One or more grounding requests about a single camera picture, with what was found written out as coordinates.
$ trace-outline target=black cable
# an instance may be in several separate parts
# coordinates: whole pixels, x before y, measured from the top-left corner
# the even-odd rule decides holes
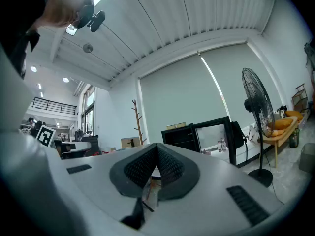
[[[269,160],[268,160],[268,157],[267,157],[267,154],[266,154],[266,153],[265,153],[265,156],[266,156],[267,161],[268,161],[268,164],[269,164],[269,171],[271,172],[270,163],[269,163]],[[275,196],[276,196],[276,198],[278,199],[277,194],[276,194],[276,191],[275,191],[275,187],[274,187],[273,181],[271,182],[271,185],[272,185],[272,188],[274,189]]]

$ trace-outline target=bottle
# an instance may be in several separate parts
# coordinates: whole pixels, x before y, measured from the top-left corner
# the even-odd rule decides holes
[[[222,146],[222,150],[226,151],[226,143],[225,143],[225,140],[223,139],[223,137],[221,137],[221,146]]]
[[[219,153],[222,152],[222,144],[220,143],[220,141],[218,141],[218,150],[219,150]]]

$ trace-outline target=white corrugated ceiling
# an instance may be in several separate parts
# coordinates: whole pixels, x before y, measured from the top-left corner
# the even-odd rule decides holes
[[[237,28],[262,32],[273,3],[274,0],[102,0],[95,9],[104,10],[106,15],[99,30],[91,33],[84,27],[74,36],[64,33],[50,62],[74,65],[78,73],[86,70],[91,80],[97,76],[111,81],[143,57],[196,34]],[[51,28],[40,31],[41,53],[51,52],[55,32]],[[86,43],[94,48],[90,54],[82,50]]]

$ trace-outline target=orange cushion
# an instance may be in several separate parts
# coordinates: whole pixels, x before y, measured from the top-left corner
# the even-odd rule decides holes
[[[276,120],[274,129],[275,130],[286,129],[291,125],[292,122],[293,120],[290,118],[283,118],[283,119]]]
[[[279,135],[282,135],[283,133],[284,133],[284,130],[283,130],[283,129],[279,129],[279,130],[278,130],[278,136],[279,136]]]
[[[303,119],[303,115],[298,112],[298,111],[286,111],[285,113],[287,116],[296,116],[297,117],[297,120],[301,120]]]
[[[277,130],[274,130],[274,132],[272,132],[272,134],[271,134],[271,137],[275,137],[275,136],[277,136],[278,135],[278,131]]]

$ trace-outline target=desk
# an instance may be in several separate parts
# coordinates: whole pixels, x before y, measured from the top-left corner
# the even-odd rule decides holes
[[[278,160],[278,147],[280,147],[293,133],[293,131],[297,128],[298,122],[296,116],[287,117],[293,119],[291,125],[284,131],[282,135],[275,137],[265,137],[263,136],[263,142],[267,144],[271,144],[275,146],[275,168],[277,168],[277,160]]]
[[[69,152],[62,153],[64,159],[83,157],[85,152],[90,150],[92,145],[89,142],[62,142],[63,144],[70,145]]]

